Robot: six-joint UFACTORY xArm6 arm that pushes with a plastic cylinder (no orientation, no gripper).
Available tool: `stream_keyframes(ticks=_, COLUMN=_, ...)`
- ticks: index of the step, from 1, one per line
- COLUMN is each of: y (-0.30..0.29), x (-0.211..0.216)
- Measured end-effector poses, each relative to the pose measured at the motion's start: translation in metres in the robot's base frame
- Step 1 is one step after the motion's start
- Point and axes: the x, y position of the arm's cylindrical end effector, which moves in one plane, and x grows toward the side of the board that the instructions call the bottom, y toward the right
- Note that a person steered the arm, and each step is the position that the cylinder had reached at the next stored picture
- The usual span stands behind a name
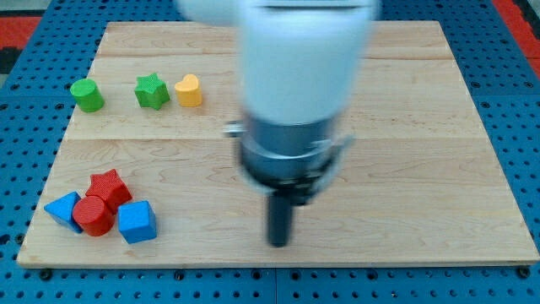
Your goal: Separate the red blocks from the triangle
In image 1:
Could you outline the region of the grey black tool mount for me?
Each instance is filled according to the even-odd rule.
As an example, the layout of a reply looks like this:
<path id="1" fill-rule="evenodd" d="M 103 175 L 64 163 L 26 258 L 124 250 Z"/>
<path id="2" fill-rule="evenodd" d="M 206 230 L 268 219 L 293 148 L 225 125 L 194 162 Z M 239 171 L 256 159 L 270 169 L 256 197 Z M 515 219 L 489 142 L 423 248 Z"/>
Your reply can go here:
<path id="1" fill-rule="evenodd" d="M 246 114 L 227 122 L 224 134 L 237 139 L 236 156 L 246 179 L 258 191 L 308 204 L 330 186 L 354 141 L 335 138 L 335 118 L 285 125 Z"/>

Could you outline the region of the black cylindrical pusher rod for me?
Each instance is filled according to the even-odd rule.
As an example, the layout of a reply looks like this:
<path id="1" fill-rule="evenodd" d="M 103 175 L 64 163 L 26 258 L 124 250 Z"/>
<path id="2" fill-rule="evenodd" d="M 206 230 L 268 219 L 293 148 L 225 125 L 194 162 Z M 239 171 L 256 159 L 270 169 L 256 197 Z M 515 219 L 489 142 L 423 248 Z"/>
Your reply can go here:
<path id="1" fill-rule="evenodd" d="M 290 196 L 275 192 L 267 199 L 267 241 L 285 247 L 292 230 L 293 205 Z"/>

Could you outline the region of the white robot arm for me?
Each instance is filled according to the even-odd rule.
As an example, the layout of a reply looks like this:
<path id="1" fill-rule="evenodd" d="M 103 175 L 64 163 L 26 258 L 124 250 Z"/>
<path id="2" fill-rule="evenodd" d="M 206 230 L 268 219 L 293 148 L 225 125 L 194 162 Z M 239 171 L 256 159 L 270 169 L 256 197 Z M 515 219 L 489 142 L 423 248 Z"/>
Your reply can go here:
<path id="1" fill-rule="evenodd" d="M 267 195 L 268 242 L 283 247 L 294 208 L 331 183 L 352 142 L 336 128 L 379 3 L 178 0 L 177 8 L 238 31 L 242 118 L 225 132 Z"/>

